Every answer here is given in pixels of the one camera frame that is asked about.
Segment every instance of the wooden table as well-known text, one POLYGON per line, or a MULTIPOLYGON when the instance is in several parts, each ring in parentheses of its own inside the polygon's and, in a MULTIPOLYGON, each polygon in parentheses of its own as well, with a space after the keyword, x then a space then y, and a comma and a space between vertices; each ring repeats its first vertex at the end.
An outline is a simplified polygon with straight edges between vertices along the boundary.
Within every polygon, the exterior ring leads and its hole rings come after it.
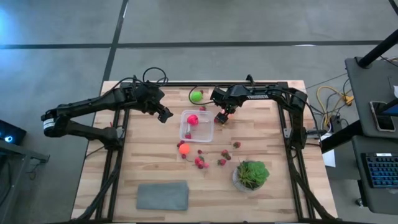
MULTIPOLYGON (((105 82, 102 93, 116 82, 105 82)), ((303 81, 288 81, 290 87, 305 91, 303 81)), ((114 222, 274 222, 296 221, 294 200, 282 139, 277 103, 272 100, 246 101, 238 108, 225 126, 216 124, 214 139, 207 144, 192 143, 188 159, 194 160, 197 150, 210 163, 208 169, 197 169, 183 160, 176 144, 179 142, 180 115, 184 110, 197 110, 188 100, 191 87, 163 87, 165 97, 161 103, 174 116, 165 124, 140 111, 131 111, 126 131, 126 144, 115 205, 114 222), (232 143, 241 142, 239 149, 232 143), (220 152, 227 149, 232 159, 224 167, 216 165, 220 152), (263 161, 270 176, 261 189, 253 193, 238 191, 231 175, 239 161, 263 161), (136 192, 139 184, 165 183, 186 180, 190 188, 187 211, 137 210, 136 192)), ((209 99, 212 88, 203 90, 209 99)), ((216 106, 208 106, 215 114, 216 106)), ((113 120, 112 111, 96 114, 94 126, 104 128, 113 120)), ((313 128, 313 119, 306 108, 304 123, 313 128)), ((87 153, 101 147, 99 141, 88 145, 87 153)), ((310 188, 321 204, 337 216, 326 169, 319 147, 307 146, 303 150, 310 188)), ((106 150, 92 154, 84 163, 72 218, 83 213, 98 193, 103 175, 106 150)), ((303 193, 300 193, 303 211, 307 211, 303 193)), ((108 211, 109 197, 105 198, 103 216, 108 211)))

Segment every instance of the transparent bin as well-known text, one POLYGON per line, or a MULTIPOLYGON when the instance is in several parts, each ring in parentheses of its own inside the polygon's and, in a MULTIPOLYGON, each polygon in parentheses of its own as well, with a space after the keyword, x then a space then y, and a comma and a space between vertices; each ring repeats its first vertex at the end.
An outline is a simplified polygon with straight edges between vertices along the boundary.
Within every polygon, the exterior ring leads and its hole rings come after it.
POLYGON ((180 139, 187 142, 211 142, 214 133, 214 115, 211 111, 185 110, 181 114, 180 139), (197 115, 199 123, 187 123, 190 115, 197 115), (186 133, 191 134, 191 139, 185 138, 186 133))

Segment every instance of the computer keyboard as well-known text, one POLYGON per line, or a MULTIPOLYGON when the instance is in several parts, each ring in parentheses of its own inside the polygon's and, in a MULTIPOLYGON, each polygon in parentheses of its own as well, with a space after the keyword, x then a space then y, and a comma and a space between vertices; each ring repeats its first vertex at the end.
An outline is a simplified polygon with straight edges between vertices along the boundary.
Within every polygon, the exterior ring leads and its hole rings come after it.
POLYGON ((363 159, 372 188, 398 188, 398 154, 364 153, 363 159))

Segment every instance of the gray floor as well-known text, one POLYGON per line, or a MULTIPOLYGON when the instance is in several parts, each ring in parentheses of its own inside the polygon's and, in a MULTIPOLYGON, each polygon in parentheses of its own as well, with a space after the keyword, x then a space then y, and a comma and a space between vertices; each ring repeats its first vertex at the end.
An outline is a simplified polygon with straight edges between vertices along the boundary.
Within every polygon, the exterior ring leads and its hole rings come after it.
MULTIPOLYGON (((122 0, 3 0, 0 44, 108 44, 112 42, 122 0)), ((382 40, 397 28, 388 0, 130 0, 120 43, 221 41, 382 40)), ((150 66, 171 80, 305 80, 312 86, 345 73, 344 59, 361 56, 372 45, 318 47, 216 47, 118 49, 110 80, 150 66)), ((26 178, 13 223, 69 219, 87 141, 46 138, 40 115, 60 103, 98 95, 109 49, 0 50, 0 119, 28 131, 24 145, 51 154, 34 181, 26 178)), ((385 56, 398 55, 394 47, 385 56)), ((341 89, 347 76, 324 85, 341 89)), ((318 86, 308 89, 311 104, 318 86)), ((330 93, 325 91, 321 99, 330 93)), ((332 98, 331 105, 337 101, 332 98)), ((356 121, 355 106, 342 117, 356 121)), ((92 124, 93 115, 76 119, 92 124)), ((371 213, 353 204, 353 180, 331 180, 340 218, 396 223, 396 217, 371 213)))

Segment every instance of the green plant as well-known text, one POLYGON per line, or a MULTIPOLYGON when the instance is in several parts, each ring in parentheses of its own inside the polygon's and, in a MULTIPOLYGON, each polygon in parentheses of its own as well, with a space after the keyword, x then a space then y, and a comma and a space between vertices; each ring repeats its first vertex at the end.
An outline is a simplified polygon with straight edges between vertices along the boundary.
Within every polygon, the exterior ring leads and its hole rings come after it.
POLYGON ((238 166, 238 179, 247 188, 260 187, 269 177, 269 172, 263 162, 242 162, 238 166))

